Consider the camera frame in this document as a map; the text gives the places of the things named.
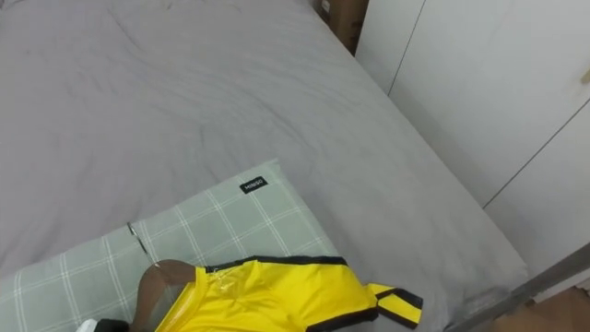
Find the bed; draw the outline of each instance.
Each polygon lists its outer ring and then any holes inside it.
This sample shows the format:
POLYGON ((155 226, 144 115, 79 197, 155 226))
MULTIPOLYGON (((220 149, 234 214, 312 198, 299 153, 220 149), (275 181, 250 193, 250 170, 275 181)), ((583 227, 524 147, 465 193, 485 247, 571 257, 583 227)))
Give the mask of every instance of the bed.
POLYGON ((424 297, 420 331, 526 279, 306 0, 6 0, 0 105, 0 277, 278 158, 361 279, 424 297))

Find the gray checkered pillow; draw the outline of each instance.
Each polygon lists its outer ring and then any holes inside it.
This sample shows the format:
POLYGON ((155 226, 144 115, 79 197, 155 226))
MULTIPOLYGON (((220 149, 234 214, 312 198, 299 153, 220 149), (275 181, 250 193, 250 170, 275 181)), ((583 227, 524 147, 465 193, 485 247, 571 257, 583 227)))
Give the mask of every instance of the gray checkered pillow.
MULTIPOLYGON (((278 163, 235 176, 134 223, 155 260, 215 265, 250 255, 335 255, 336 250, 278 163), (241 184, 267 185, 245 194, 241 184)), ((84 243, 0 281, 3 331, 75 331, 89 318, 130 321, 150 262, 127 228, 84 243)), ((170 307, 170 291, 153 324, 170 307)))

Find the white cabinet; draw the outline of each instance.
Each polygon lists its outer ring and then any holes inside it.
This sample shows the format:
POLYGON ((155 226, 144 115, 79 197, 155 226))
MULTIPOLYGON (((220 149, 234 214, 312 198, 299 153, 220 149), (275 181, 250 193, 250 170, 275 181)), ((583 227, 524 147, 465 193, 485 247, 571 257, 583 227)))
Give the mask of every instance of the white cabinet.
MULTIPOLYGON (((486 211, 533 275, 590 241, 590 105, 549 142, 486 211)), ((588 277, 590 271, 555 291, 588 277)))
MULTIPOLYGON (((358 59, 382 88, 421 3, 370 2, 358 59)), ((590 97, 589 17, 587 0, 426 1, 390 98, 482 206, 590 97)))
POLYGON ((357 61, 389 93, 424 0, 371 0, 362 26, 357 61))

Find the black label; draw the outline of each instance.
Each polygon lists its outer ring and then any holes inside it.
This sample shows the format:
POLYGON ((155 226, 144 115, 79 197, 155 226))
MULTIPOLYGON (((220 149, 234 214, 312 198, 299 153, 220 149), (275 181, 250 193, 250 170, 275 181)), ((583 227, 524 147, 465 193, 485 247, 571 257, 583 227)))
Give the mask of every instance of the black label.
POLYGON ((240 189, 242 189, 242 191, 245 194, 248 194, 248 193, 252 193, 252 191, 254 191, 256 189, 264 187, 267 184, 268 184, 268 182, 265 180, 264 177, 258 176, 257 178, 250 180, 245 184, 240 184, 240 189))

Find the yellow jersey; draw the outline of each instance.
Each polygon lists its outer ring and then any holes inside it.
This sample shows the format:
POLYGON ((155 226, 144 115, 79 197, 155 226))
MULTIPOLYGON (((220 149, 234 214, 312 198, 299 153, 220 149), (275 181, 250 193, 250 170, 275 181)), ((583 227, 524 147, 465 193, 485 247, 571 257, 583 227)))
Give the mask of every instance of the yellow jersey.
POLYGON ((421 316, 420 297, 361 285, 342 257, 253 256, 195 274, 157 332, 326 331, 379 314, 413 329, 421 316))

